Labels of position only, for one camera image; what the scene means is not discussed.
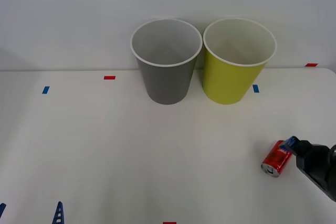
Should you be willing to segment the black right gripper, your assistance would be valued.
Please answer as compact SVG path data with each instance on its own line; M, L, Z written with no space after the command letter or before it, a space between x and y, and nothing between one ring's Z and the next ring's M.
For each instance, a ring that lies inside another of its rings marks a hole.
M335 201L335 146L314 145L292 136L284 141L284 149L296 156L297 168Z

